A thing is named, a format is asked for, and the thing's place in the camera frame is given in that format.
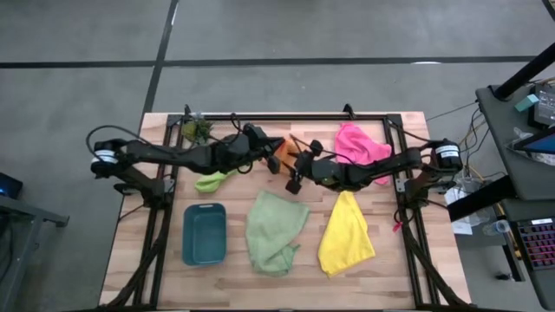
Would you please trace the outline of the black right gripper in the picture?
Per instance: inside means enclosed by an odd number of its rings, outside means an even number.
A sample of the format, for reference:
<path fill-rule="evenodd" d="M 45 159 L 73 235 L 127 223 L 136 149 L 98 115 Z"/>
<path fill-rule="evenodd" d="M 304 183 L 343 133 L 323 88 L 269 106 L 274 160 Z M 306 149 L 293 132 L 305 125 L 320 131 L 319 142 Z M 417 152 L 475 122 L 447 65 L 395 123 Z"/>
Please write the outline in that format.
<path fill-rule="evenodd" d="M 315 154 L 304 150 L 300 153 L 288 152 L 291 158 L 295 159 L 294 167 L 289 167 L 290 178 L 300 180 L 300 176 L 305 178 L 322 178 L 323 161 L 315 159 Z"/>

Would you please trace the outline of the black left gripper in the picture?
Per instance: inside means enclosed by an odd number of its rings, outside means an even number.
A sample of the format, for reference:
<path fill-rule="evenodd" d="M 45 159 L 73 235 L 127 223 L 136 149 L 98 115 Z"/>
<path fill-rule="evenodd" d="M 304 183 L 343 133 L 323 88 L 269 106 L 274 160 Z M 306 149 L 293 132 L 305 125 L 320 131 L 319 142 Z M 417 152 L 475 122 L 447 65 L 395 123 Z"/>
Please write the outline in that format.
<path fill-rule="evenodd" d="M 269 137 L 262 127 L 247 123 L 243 127 L 243 134 L 249 142 L 249 152 L 252 156 L 267 158 L 270 153 L 275 153 L 284 143 L 283 137 Z"/>

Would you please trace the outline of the orange microfiber towel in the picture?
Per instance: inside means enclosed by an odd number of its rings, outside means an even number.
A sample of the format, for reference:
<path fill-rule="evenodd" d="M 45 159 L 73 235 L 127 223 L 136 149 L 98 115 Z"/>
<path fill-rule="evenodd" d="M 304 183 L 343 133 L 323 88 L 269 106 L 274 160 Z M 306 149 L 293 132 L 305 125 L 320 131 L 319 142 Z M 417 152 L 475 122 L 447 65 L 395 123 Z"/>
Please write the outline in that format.
<path fill-rule="evenodd" d="M 276 157 L 281 160 L 280 172 L 284 175 L 289 175 L 289 167 L 294 167 L 297 159 L 291 158 L 288 152 L 300 153 L 302 150 L 299 145 L 292 139 L 286 139 L 282 146 L 274 153 Z"/>

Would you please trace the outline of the sage green towel teal edge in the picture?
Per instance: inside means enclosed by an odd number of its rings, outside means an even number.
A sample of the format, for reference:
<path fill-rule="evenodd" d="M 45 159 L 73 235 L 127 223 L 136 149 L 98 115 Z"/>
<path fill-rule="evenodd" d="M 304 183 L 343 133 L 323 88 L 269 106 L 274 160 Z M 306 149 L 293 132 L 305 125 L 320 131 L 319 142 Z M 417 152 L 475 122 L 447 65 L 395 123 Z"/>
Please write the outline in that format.
<path fill-rule="evenodd" d="M 303 230 L 310 209 L 261 191 L 250 209 L 245 226 L 251 266 L 258 274 L 285 276 L 293 265 L 299 244 L 292 244 Z"/>

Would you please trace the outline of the pink microfiber towel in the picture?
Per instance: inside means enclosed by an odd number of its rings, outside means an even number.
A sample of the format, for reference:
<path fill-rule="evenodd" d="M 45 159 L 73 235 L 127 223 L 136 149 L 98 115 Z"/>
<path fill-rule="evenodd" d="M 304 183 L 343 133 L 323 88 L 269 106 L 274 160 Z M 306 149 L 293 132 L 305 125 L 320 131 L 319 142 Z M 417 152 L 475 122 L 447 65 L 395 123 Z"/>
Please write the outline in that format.
<path fill-rule="evenodd" d="M 343 123 L 335 136 L 336 161 L 347 164 L 369 165 L 391 155 L 391 146 L 374 142 L 360 127 Z"/>

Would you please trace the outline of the lime green microfiber towel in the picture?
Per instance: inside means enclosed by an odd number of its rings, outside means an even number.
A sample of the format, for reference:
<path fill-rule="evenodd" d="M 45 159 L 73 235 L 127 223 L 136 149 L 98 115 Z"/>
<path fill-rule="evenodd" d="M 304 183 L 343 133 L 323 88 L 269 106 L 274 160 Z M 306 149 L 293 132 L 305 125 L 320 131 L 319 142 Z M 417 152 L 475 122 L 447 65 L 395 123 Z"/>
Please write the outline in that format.
<path fill-rule="evenodd" d="M 221 184 L 236 174 L 238 170 L 232 170 L 226 173 L 215 172 L 210 175 L 201 176 L 194 184 L 194 188 L 199 193 L 214 193 Z"/>

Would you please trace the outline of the yellow microfiber towel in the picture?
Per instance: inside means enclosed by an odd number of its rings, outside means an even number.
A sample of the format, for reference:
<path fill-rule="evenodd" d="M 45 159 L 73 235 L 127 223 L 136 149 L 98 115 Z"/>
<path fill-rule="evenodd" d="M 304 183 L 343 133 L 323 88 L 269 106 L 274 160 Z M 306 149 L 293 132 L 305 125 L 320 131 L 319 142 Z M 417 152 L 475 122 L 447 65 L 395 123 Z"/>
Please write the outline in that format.
<path fill-rule="evenodd" d="M 368 223 L 353 192 L 341 192 L 337 197 L 317 256 L 327 277 L 336 276 L 375 257 Z"/>

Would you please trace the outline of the teal plastic bin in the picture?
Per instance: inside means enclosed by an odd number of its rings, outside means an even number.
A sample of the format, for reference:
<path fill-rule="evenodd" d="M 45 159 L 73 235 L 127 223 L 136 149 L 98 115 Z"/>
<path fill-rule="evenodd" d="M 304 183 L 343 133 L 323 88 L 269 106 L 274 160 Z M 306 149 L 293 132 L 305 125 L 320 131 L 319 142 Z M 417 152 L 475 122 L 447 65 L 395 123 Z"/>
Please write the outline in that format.
<path fill-rule="evenodd" d="M 183 262 L 189 266 L 222 263 L 226 247 L 225 207 L 218 203 L 187 207 L 183 216 Z"/>

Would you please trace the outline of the white paper sheet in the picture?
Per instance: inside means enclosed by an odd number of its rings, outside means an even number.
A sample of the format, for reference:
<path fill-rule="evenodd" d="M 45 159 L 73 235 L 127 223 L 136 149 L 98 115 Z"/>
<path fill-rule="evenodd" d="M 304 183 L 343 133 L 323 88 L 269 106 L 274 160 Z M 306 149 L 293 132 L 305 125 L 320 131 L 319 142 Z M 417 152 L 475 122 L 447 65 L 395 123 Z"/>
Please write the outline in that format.
<path fill-rule="evenodd" d="M 464 198 L 467 194 L 468 192 L 466 192 L 465 190 L 459 187 L 453 187 L 447 190 L 447 192 L 444 194 L 444 199 L 446 201 L 446 204 L 450 205 L 453 202 L 461 198 Z M 458 221 L 453 221 L 452 228 L 453 228 L 454 234 L 467 235 L 467 236 L 473 235 L 472 225 L 470 224 L 468 217 L 462 218 Z"/>

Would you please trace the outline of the dark grey desk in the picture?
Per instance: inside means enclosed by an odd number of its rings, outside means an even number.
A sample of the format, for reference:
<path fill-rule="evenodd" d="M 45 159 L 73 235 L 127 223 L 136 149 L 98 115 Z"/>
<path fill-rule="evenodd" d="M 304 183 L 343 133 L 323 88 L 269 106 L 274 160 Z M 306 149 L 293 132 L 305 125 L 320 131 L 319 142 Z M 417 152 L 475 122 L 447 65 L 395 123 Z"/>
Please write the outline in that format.
<path fill-rule="evenodd" d="M 529 95 L 531 89 L 522 87 L 500 101 L 493 96 L 496 88 L 479 88 L 475 93 L 507 175 L 448 205 L 449 217 L 455 221 L 481 208 L 500 203 L 511 225 L 540 305 L 544 309 L 555 311 L 555 270 L 531 270 L 527 266 L 516 229 L 519 221 L 555 219 L 555 166 L 528 159 L 508 148 L 509 143 L 516 139 L 513 131 L 515 127 L 525 132 L 536 132 L 527 125 L 525 115 L 514 108 L 515 104 Z"/>

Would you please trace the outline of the black pole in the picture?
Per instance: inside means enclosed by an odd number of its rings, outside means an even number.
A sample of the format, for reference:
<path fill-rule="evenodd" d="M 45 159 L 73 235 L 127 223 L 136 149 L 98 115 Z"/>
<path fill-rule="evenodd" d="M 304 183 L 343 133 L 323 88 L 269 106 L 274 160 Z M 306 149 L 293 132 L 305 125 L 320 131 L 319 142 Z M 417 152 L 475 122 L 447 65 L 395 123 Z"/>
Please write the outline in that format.
<path fill-rule="evenodd" d="M 503 101 L 555 62 L 555 42 L 529 61 L 521 70 L 494 89 L 493 96 Z"/>

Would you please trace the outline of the tablet with blue screen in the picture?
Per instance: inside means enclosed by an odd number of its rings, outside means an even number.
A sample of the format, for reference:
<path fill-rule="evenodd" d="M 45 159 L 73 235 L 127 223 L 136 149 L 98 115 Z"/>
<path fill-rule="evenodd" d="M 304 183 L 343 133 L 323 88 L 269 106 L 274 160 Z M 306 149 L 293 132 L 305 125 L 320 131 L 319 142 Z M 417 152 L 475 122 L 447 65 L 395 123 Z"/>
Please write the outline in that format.
<path fill-rule="evenodd" d="M 555 154 L 555 127 L 519 140 L 513 148 L 528 153 Z"/>

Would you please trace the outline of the backlit keyboard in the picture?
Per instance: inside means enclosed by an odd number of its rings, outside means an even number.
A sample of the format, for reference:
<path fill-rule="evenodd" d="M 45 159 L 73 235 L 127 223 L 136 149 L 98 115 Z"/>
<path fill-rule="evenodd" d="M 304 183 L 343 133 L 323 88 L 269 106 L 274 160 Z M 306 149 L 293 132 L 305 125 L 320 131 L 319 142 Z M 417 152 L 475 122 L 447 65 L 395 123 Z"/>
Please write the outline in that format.
<path fill-rule="evenodd" d="M 516 223 L 522 255 L 531 270 L 555 270 L 555 219 Z"/>

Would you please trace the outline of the black electronic device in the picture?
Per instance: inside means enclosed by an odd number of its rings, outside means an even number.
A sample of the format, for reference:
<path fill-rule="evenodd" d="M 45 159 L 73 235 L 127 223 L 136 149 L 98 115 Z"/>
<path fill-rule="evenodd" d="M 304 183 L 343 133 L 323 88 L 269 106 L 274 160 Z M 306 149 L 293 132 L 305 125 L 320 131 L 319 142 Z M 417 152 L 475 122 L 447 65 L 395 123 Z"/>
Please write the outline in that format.
<path fill-rule="evenodd" d="M 532 107 L 532 125 L 538 128 L 555 125 L 555 87 L 536 85 L 533 91 L 539 101 Z"/>

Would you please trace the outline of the black device blue light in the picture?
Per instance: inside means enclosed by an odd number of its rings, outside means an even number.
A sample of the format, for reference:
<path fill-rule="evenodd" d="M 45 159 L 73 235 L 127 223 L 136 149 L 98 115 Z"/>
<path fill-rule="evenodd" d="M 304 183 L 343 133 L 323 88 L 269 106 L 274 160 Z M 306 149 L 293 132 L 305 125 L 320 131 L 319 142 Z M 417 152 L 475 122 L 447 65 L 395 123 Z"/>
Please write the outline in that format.
<path fill-rule="evenodd" d="M 0 172 L 0 196 L 18 199 L 22 189 L 22 181 Z"/>

